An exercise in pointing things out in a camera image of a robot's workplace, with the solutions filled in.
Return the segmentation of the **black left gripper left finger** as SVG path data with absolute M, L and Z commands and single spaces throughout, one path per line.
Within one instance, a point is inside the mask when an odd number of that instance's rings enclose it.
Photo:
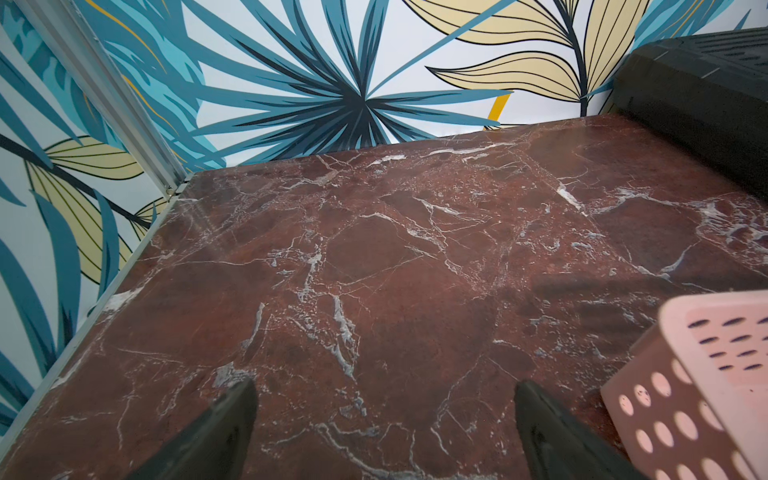
M 254 382 L 238 382 L 128 477 L 239 479 L 257 412 Z

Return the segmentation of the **black plastic tool case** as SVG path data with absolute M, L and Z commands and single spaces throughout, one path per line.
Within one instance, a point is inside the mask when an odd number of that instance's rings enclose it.
M 766 197 L 766 28 L 645 44 L 616 72 L 613 101 Z

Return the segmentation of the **aluminium corner post left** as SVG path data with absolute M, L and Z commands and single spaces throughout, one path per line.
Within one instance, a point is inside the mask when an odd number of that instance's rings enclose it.
M 155 185 L 179 192 L 187 173 L 74 2 L 17 5 Z

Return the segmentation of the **pink perforated plastic basket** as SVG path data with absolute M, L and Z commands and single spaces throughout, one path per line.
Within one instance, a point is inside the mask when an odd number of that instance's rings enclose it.
M 680 296 L 601 396 L 650 479 L 767 476 L 767 293 Z

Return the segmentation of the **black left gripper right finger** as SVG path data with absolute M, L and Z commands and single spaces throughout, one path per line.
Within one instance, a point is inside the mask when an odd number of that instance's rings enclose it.
M 519 382 L 514 402 L 516 427 L 533 479 L 645 477 L 536 382 Z

